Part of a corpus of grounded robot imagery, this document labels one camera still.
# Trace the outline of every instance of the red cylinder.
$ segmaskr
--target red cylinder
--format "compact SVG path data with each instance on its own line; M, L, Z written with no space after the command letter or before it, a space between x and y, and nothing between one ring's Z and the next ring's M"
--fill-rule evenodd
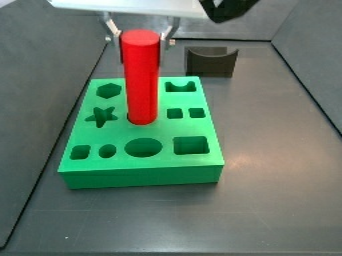
M157 115L159 40L142 29L121 35L128 120L136 125L152 123Z

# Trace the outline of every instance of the small square hole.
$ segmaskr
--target small square hole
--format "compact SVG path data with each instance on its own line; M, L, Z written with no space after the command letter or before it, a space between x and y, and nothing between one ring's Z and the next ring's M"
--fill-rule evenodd
M189 108L188 113L189 113L191 118L204 118L205 117L203 108Z
M74 146L72 148L69 158L72 160L85 159L89 155L89 152L90 152L90 146L88 146L88 145Z
M179 119L183 118L183 111L180 108L169 108L167 109L167 118L168 119Z
M173 152L176 155L207 154L208 142L204 136L175 137Z

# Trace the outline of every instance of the green shape sorter block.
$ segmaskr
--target green shape sorter block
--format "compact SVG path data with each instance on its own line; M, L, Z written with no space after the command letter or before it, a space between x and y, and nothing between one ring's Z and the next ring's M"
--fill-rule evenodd
M122 78L90 80L58 173L70 189L217 182L221 157L197 77L159 78L157 119L126 120Z

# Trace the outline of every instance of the metal tabletop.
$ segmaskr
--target metal tabletop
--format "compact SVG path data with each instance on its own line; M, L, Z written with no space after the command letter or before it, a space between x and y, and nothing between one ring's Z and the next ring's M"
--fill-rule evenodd
M342 140L269 43L239 49L233 77L201 83L225 159L217 184L68 190L56 172L77 108L4 253L342 253ZM120 77L106 47L93 78Z

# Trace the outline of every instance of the green block top face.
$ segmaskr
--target green block top face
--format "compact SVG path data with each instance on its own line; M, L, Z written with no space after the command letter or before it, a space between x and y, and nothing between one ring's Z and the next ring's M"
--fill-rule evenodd
M197 77L159 78L157 118L126 119L122 78L89 83L58 172L117 175L117 170L223 166L219 142Z

